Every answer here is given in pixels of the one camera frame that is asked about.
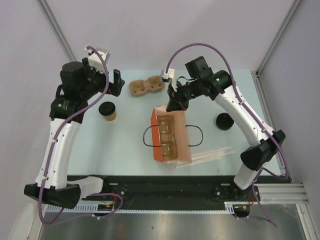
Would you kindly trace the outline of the brown pulp cup carrier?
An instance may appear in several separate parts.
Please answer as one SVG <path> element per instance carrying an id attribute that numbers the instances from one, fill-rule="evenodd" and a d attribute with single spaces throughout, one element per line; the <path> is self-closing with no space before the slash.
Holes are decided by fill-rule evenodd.
<path id="1" fill-rule="evenodd" d="M 172 115 L 159 116 L 157 118 L 159 138 L 164 162 L 173 161 L 178 156 L 175 141 L 175 123 Z"/>

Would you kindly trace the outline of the black plastic cup lid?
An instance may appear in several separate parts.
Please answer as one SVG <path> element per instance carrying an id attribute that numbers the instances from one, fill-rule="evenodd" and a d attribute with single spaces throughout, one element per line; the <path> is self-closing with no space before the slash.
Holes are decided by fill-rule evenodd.
<path id="1" fill-rule="evenodd" d="M 113 102 L 106 101 L 100 104 L 98 111 L 102 116 L 111 116 L 116 112 L 116 106 Z"/>

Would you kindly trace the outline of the orange paper bag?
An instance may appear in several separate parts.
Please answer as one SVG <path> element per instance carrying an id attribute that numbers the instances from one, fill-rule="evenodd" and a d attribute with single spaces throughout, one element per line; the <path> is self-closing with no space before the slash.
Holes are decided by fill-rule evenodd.
<path id="1" fill-rule="evenodd" d="M 192 163 L 190 138 L 185 112 L 167 112 L 167 104 L 155 107 L 151 113 L 150 126 L 155 161 L 160 163 Z"/>

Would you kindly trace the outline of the brown paper coffee cup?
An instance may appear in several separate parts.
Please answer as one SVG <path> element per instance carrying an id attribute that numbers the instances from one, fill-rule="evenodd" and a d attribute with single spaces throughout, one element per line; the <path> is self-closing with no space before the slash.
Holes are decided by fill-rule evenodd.
<path id="1" fill-rule="evenodd" d="M 114 121 L 116 119 L 117 113 L 114 111 L 114 112 L 112 112 L 110 114 L 104 115 L 103 117 L 105 118 L 106 121 L 111 122 L 111 121 Z"/>

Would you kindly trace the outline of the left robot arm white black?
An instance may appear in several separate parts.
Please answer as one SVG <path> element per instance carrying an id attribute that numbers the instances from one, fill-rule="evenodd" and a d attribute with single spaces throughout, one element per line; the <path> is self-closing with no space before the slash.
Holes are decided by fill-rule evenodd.
<path id="1" fill-rule="evenodd" d="M 50 105 L 50 131 L 44 160 L 34 183 L 24 187 L 26 196 L 64 209 L 73 209 L 79 200 L 90 195 L 100 200 L 110 196 L 111 188 L 98 175 L 67 180 L 73 144 L 89 108 L 88 101 L 98 93 L 117 97 L 125 84 L 117 69 L 113 71 L 114 82 L 109 82 L 106 63 L 105 59 L 86 57 L 81 62 L 72 61 L 62 66 L 61 84 Z"/>

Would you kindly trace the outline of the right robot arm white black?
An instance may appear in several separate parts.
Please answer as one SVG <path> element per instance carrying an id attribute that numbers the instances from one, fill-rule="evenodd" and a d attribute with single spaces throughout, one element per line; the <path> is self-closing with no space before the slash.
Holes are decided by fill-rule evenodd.
<path id="1" fill-rule="evenodd" d="M 203 56 L 186 63 L 185 67 L 191 81 L 184 85 L 178 82 L 174 69 L 161 71 L 161 81 L 170 84 L 166 111 L 186 111 L 191 99 L 206 96 L 230 115 L 249 144 L 249 148 L 240 155 L 242 165 L 234 177 L 235 185 L 230 188 L 231 196 L 237 201 L 242 201 L 248 196 L 248 187 L 260 169 L 279 152 L 286 135 L 282 130 L 275 131 L 256 115 L 240 95 L 239 89 L 233 85 L 228 72 L 213 72 Z"/>

